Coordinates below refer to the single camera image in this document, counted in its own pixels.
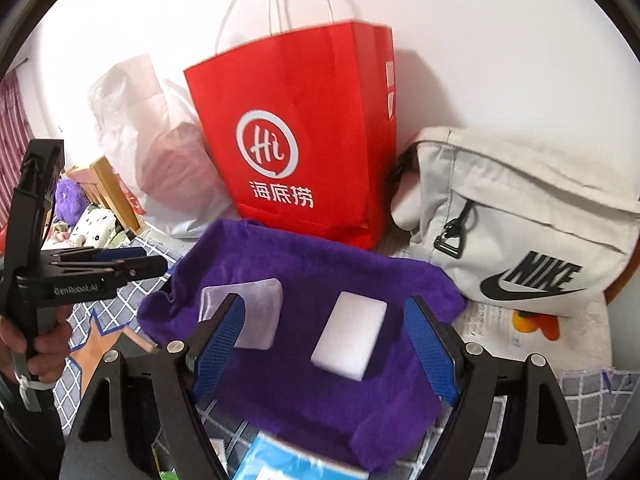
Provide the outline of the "person's left hand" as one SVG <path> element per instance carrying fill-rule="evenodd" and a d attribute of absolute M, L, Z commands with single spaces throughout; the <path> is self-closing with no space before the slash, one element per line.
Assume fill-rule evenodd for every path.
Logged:
<path fill-rule="evenodd" d="M 62 376 L 65 360 L 70 355 L 70 336 L 72 328 L 68 318 L 72 314 L 72 306 L 61 306 L 55 309 L 56 324 L 47 333 L 34 339 L 32 348 L 36 354 L 27 362 L 28 370 L 38 377 L 40 382 L 50 384 L 57 382 Z M 4 316 L 1 318 L 0 360 L 1 374 L 16 382 L 12 353 L 23 353 L 27 350 L 27 341 L 23 334 Z"/>

